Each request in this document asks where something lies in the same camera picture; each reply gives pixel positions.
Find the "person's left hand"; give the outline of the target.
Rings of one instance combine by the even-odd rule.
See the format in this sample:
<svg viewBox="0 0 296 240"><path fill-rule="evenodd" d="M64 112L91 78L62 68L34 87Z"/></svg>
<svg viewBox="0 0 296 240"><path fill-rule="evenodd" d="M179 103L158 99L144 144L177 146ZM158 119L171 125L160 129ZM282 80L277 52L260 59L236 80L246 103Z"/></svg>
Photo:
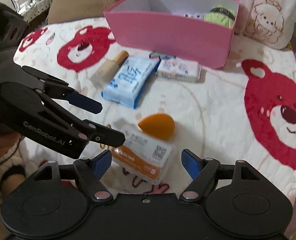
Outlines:
<svg viewBox="0 0 296 240"><path fill-rule="evenodd" d="M21 138L17 132L0 135L0 158L3 157Z"/></svg>

